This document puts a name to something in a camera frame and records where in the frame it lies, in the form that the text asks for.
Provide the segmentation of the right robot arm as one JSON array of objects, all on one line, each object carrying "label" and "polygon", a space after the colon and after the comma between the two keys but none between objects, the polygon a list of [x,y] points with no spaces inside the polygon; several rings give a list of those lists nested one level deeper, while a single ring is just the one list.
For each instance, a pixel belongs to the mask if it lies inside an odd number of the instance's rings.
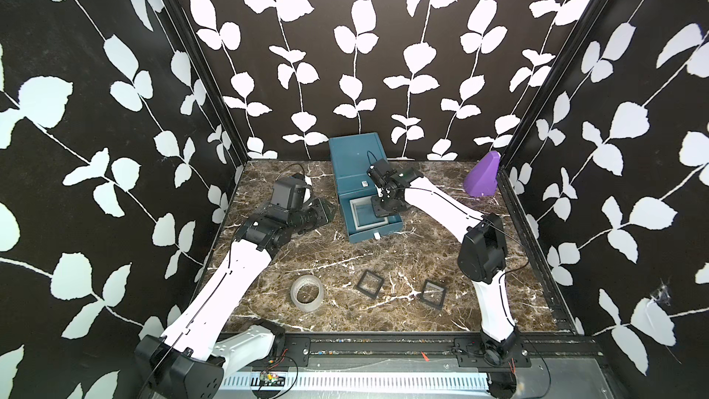
[{"label": "right robot arm", "polygon": [[394,169],[381,159],[367,175],[377,188],[375,215],[385,217],[412,207],[445,227],[460,242],[457,264],[473,282],[481,313],[478,354],[500,367],[511,358],[519,333],[506,291],[507,236],[500,216],[482,214],[456,201],[415,168]]}]

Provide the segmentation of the small black brooch box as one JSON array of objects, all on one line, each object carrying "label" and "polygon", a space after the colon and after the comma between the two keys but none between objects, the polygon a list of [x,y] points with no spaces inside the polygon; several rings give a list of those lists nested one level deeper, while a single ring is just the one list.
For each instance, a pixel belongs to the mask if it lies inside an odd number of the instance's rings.
[{"label": "small black brooch box", "polygon": [[381,276],[371,270],[365,270],[356,284],[356,290],[370,299],[376,299],[383,284],[384,279]]},{"label": "small black brooch box", "polygon": [[440,284],[434,283],[433,281],[427,279],[424,282],[421,293],[418,295],[418,299],[430,308],[442,310],[445,303],[446,294],[447,288],[445,286],[441,286]]}]

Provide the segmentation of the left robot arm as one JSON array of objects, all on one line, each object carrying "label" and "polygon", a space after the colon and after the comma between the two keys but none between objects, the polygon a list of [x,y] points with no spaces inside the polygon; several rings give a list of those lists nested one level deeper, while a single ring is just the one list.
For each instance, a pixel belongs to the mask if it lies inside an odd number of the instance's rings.
[{"label": "left robot arm", "polygon": [[160,336],[147,335],[135,350],[141,388],[165,398],[212,398],[223,378],[269,356],[282,330],[261,321],[221,340],[219,335],[249,286],[294,235],[332,222],[335,206],[311,198],[298,209],[264,203],[234,234],[217,271]]}]

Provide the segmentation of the teal drawer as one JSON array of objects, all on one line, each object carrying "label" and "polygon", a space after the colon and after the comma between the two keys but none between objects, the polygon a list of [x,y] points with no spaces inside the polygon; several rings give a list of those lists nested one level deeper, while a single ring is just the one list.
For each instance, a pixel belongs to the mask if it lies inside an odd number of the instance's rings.
[{"label": "teal drawer", "polygon": [[372,197],[377,197],[373,186],[351,192],[338,192],[339,203],[345,220],[350,243],[379,240],[384,236],[401,232],[404,222],[399,214],[378,217],[374,212]]}]

